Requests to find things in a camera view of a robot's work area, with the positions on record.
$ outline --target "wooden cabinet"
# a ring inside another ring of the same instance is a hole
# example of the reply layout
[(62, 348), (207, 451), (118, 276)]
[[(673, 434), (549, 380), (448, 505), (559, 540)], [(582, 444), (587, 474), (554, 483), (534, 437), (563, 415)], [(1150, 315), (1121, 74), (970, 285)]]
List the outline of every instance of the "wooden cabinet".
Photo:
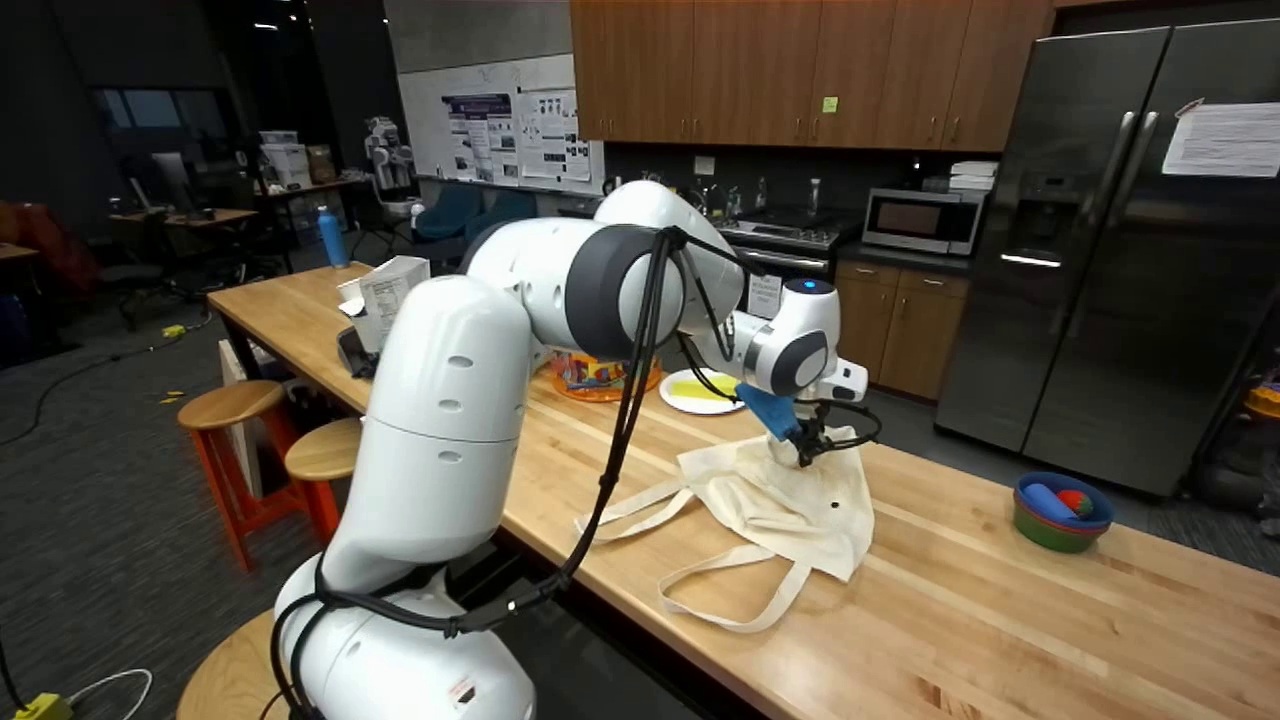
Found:
[(818, 24), (798, 0), (706, 0), (687, 58), (692, 124), (711, 146), (805, 146)]
[(1001, 153), (1051, 0), (571, 0), (593, 139)]
[(936, 402), (970, 279), (845, 260), (837, 285), (839, 355), (865, 366), (882, 389)]
[(940, 150), (970, 0), (827, 0), (812, 59), (812, 139)]
[(687, 146), (701, 0), (571, 0), (582, 137)]
[(970, 0), (943, 150), (1004, 150), (1031, 44), (1051, 34), (1051, 18), (1040, 0)]

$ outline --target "wooden countertop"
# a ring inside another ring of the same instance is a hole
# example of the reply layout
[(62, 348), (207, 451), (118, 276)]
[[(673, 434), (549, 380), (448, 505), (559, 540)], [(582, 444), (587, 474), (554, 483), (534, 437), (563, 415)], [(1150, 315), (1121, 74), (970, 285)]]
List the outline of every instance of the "wooden countertop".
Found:
[[(351, 408), (368, 385), (338, 366), (338, 288), (303, 274), (215, 293), (222, 311), (315, 372)], [(614, 406), (534, 385), (506, 529), (563, 562), (595, 495)], [(643, 406), (627, 495), (670, 479), (687, 447), (757, 437), (748, 415), (680, 415)], [(1027, 546), (1014, 493), (874, 444), (865, 470), (876, 546), (849, 581), (810, 581), (766, 637), (727, 637), (659, 604), (659, 581), (737, 546), (706, 508), (593, 548), (582, 581), (721, 686), (771, 715), (1274, 715), (1280, 710), (1280, 581), (1111, 529), (1084, 557)], [(721, 614), (754, 614), (786, 568), (692, 585)]]
[(368, 380), (356, 380), (338, 348), (351, 323), (338, 305), (346, 279), (366, 276), (368, 264), (294, 274), (265, 285), (207, 293), (207, 305), (241, 323), (255, 346), (327, 389), (347, 408), (368, 408)]

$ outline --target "wooden stool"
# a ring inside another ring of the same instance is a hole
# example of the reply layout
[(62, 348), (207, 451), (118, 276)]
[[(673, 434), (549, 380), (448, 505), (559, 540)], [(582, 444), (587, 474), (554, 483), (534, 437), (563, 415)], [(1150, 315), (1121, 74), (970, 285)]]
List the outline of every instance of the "wooden stool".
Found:
[(294, 479), (307, 483), (342, 483), (351, 479), (356, 474), (356, 451), (359, 451), (359, 415), (346, 415), (333, 424), (320, 424), (303, 434), (288, 451), (284, 451), (284, 474)]
[(230, 548), (245, 572), (252, 572), (252, 562), (245, 548), (252, 531), (296, 512), (312, 525), (315, 540), (326, 546), (327, 540), (326, 517), (338, 517), (338, 502), (326, 483), (288, 479), (284, 489), (274, 489), (265, 495), (252, 495), (245, 483), (245, 474), (230, 444), (230, 430), (262, 419), (269, 430), (274, 451), (284, 457), (294, 447), (294, 430), (276, 412), (282, 402), (284, 402), (282, 385), (241, 380), (241, 385), (214, 389), (175, 412), (175, 424), (192, 434), (207, 493), (222, 508)]

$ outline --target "refrigerator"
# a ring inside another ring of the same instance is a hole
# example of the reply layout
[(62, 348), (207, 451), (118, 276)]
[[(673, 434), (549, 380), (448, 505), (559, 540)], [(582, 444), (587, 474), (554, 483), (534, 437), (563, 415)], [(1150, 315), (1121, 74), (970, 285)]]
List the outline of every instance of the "refrigerator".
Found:
[(1260, 114), (1242, 150), (1265, 150), (1275, 105), (1280, 18), (1044, 38), (936, 430), (1172, 495), (1280, 295), (1280, 181), (1168, 153), (1204, 153), (1182, 124), (1236, 109)]

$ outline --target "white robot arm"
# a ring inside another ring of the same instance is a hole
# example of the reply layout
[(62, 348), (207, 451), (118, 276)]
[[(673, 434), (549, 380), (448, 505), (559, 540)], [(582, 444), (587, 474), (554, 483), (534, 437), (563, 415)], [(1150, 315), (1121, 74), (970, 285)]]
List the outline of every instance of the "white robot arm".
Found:
[(802, 444), (802, 465), (820, 451), (789, 402), (861, 402), (868, 380), (837, 355), (837, 293), (798, 285), (777, 321), (739, 315), (739, 293), (724, 237), (648, 181), (615, 189), (593, 219), (506, 226), (463, 276), (413, 288), (375, 369), (342, 531), (276, 599), (284, 697), (326, 720), (534, 715), (534, 686), (494, 615), (458, 607), (441, 578), (375, 604), (374, 593), (502, 529), (524, 389), (549, 348), (635, 362), (680, 332), (746, 380), (748, 408)]

